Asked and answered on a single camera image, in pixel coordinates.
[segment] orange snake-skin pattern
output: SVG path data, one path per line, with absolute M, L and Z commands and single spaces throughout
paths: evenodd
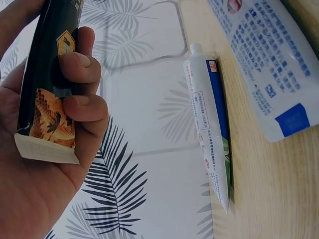
M 63 110 L 62 100 L 37 89 L 33 125 L 29 136 L 75 148 L 75 124 Z

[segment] blue label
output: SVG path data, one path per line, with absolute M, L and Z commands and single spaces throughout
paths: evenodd
M 285 137 L 310 127 L 306 109 L 297 104 L 276 118 Z
M 226 103 L 220 75 L 218 73 L 217 62 L 215 60 L 206 60 L 206 64 L 211 86 L 213 88 L 221 135 L 226 140 L 229 140 Z

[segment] tube cap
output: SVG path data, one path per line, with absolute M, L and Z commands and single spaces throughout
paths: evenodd
M 191 51 L 192 55 L 202 54 L 203 48 L 201 47 L 200 43 L 194 43 L 194 44 L 190 45 L 190 51 Z

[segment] light wood grain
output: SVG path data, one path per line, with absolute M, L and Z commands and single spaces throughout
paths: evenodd
M 319 56 L 319 1 L 283 2 Z M 235 193 L 228 215 L 212 197 L 215 239 L 319 239 L 319 127 L 267 142 L 207 1 L 184 0 L 180 9 L 188 43 L 218 56 L 227 95 Z

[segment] hand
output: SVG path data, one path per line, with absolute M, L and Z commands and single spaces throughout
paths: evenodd
M 33 20 L 44 0 L 15 0 L 0 12 L 0 59 Z M 0 237 L 43 239 L 79 190 L 107 127 L 105 101 L 95 95 L 101 67 L 91 57 L 94 32 L 79 29 L 78 49 L 61 57 L 63 75 L 80 83 L 80 94 L 63 101 L 66 114 L 77 122 L 75 153 L 80 165 L 55 164 L 21 158 L 16 132 L 19 98 L 25 62 L 17 66 L 0 86 Z

